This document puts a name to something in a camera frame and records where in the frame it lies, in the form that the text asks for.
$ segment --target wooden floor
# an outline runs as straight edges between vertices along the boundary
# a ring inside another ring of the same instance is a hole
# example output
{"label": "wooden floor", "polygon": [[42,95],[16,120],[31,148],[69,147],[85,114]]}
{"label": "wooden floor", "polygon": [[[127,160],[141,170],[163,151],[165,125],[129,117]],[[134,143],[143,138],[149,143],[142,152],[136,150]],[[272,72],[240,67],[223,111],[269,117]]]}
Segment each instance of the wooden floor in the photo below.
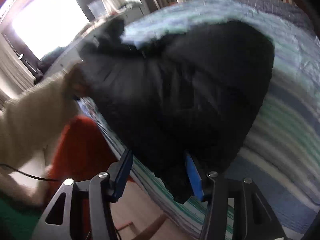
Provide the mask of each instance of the wooden floor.
{"label": "wooden floor", "polygon": [[[161,209],[133,182],[127,182],[124,195],[116,204],[112,204],[111,212],[116,227],[129,221],[133,222],[133,226],[120,231],[123,240],[133,239],[162,214]],[[193,238],[167,219],[151,239],[192,240]]]}

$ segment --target beige sweater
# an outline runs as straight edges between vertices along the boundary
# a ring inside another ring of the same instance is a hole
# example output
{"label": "beige sweater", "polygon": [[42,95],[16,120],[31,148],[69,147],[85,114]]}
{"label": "beige sweater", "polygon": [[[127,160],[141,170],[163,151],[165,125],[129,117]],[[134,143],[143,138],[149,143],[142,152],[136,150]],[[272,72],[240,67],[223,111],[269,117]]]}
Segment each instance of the beige sweater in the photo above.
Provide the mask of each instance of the beige sweater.
{"label": "beige sweater", "polygon": [[[69,87],[60,73],[4,104],[0,111],[0,163],[18,169],[32,159],[35,151],[59,136],[78,113]],[[8,175],[11,172],[0,167],[0,191],[27,204],[41,205],[43,192],[31,192],[18,185]]]}

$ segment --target green fabric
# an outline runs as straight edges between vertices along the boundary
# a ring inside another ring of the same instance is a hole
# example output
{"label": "green fabric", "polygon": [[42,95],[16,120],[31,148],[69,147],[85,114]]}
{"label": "green fabric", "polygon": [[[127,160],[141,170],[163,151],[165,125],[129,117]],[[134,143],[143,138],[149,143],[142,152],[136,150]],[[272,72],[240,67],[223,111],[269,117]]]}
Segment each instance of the green fabric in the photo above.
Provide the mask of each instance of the green fabric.
{"label": "green fabric", "polygon": [[0,223],[14,240],[29,240],[41,210],[26,207],[0,194]]}

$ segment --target bright window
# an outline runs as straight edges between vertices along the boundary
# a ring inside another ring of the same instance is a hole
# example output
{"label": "bright window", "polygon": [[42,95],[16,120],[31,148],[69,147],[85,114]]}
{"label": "bright window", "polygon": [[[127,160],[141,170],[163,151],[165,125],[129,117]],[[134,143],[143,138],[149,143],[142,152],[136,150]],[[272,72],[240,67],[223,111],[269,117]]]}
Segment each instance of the bright window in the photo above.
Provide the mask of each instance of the bright window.
{"label": "bright window", "polygon": [[56,47],[67,46],[87,23],[76,0],[34,0],[17,15],[12,26],[41,59]]}

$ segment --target striped blanket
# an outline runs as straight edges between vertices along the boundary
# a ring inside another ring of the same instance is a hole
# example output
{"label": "striped blanket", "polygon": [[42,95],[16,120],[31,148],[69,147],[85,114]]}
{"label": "striped blanket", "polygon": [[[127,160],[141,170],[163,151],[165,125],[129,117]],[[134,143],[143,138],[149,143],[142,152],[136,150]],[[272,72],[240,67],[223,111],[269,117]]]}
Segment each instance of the striped blanket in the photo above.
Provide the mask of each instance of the striped blanket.
{"label": "striped blanket", "polygon": [[[276,56],[268,94],[226,177],[238,180],[251,177],[275,211],[287,236],[300,239],[320,209],[318,38],[286,20],[233,0],[193,0],[164,8],[130,24],[123,40],[140,46],[165,33],[181,33],[193,25],[230,18],[248,22],[270,37]],[[120,157],[126,147],[108,127],[92,100],[83,99],[82,107],[97,122]],[[190,235],[199,236],[205,203],[193,197],[183,205],[176,203],[161,180],[137,159],[132,176],[173,221]],[[232,225],[230,207],[226,239],[232,237]]]}

